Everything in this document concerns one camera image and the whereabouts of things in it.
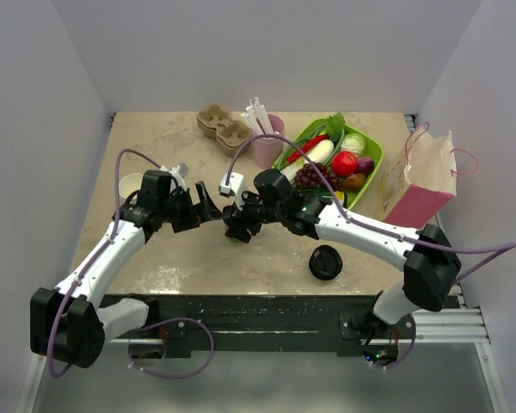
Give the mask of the black coffee cup lid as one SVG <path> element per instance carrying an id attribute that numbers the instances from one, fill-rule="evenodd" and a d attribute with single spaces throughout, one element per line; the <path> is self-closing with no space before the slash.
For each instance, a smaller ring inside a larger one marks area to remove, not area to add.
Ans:
<path id="1" fill-rule="evenodd" d="M 225 227 L 225 236 L 229 238 L 234 238 L 240 241 L 244 241 L 245 243 L 249 243 L 252 235 L 250 234 L 246 225 L 227 225 Z"/>

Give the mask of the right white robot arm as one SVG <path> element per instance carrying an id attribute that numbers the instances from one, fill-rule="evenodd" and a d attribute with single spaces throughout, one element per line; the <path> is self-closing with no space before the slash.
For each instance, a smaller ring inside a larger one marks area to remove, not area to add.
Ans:
<path id="1" fill-rule="evenodd" d="M 391 226 L 351 213 L 338 200 L 303 196 L 278 170 L 255 177 L 255 193 L 243 175 L 227 173 L 218 185 L 233 206 L 224 210 L 226 237 L 247 243 L 261 226 L 279 223 L 297 236 L 341 243 L 375 256 L 403 274 L 400 284 L 381 292 L 366 316 L 368 332 L 384 338 L 401 318 L 416 310 L 440 311 L 461 268 L 444 232 Z"/>

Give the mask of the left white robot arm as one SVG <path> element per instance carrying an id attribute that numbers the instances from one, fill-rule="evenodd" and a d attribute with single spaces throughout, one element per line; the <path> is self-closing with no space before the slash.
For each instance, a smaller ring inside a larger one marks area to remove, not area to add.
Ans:
<path id="1" fill-rule="evenodd" d="M 182 178 L 148 170 L 141 186 L 115 212 L 100 242 L 81 264 L 53 289 L 39 288 L 30 300 L 29 345 L 33 353 L 69 366 L 90 367 L 104 344 L 135 331 L 154 336 L 161 327 L 155 299 L 130 294 L 108 307 L 101 302 L 128 261 L 163 225 L 173 232 L 192 230 L 222 213 L 203 182 L 193 203 Z"/>

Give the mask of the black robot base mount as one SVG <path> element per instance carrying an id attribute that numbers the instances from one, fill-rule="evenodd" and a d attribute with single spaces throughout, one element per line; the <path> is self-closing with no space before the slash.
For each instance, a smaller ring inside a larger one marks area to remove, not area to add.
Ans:
<path id="1" fill-rule="evenodd" d="M 121 339 L 162 344 L 168 358 L 193 351 L 331 353 L 393 361 L 412 338 L 410 317 L 383 327 L 371 295 L 148 295 L 150 330 Z"/>

